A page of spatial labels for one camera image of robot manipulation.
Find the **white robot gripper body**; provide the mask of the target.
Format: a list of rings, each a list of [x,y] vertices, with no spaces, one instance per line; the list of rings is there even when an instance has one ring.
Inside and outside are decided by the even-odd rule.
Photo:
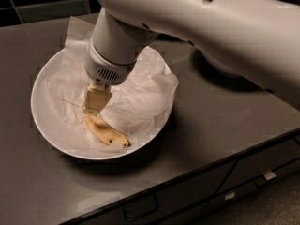
[[[84,68],[89,78],[104,85],[115,86],[123,83],[135,64],[118,65],[108,61],[95,48],[93,40],[89,41]]]

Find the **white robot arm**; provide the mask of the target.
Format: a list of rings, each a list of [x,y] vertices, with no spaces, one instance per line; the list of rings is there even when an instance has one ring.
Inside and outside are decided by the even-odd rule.
[[[300,109],[300,7],[278,0],[98,0],[85,60],[102,89],[123,83],[158,35],[190,43]]]

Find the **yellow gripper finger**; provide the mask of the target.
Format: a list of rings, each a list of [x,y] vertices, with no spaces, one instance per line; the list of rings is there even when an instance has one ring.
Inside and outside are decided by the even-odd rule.
[[[85,92],[83,112],[97,116],[112,97],[111,87],[90,84]]]

